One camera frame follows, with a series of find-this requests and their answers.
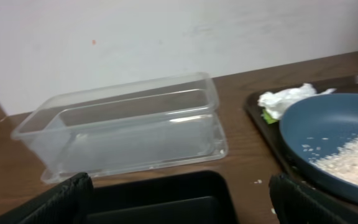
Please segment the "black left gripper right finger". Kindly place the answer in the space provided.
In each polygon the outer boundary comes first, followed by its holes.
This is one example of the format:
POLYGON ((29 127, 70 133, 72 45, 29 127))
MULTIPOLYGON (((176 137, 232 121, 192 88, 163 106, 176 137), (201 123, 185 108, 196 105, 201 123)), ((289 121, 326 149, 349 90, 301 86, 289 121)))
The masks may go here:
POLYGON ((358 224, 358 213, 286 174, 271 176, 268 186, 281 224, 358 224))

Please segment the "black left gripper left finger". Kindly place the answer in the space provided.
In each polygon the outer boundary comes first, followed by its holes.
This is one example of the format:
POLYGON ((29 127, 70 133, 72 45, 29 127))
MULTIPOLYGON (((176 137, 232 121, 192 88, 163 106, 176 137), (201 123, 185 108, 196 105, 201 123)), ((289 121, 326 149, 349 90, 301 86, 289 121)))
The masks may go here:
POLYGON ((93 183, 81 172, 0 215, 0 224, 84 223, 93 183))

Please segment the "dark blue plate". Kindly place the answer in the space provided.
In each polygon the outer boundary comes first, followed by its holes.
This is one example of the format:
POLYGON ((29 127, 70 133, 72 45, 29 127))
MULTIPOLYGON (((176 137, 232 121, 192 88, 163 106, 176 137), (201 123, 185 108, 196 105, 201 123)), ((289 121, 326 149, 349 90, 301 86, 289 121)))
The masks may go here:
POLYGON ((280 134, 300 172, 329 193, 358 204, 358 185, 313 163, 338 152, 358 135, 358 94, 319 95, 291 105, 279 122, 280 134))

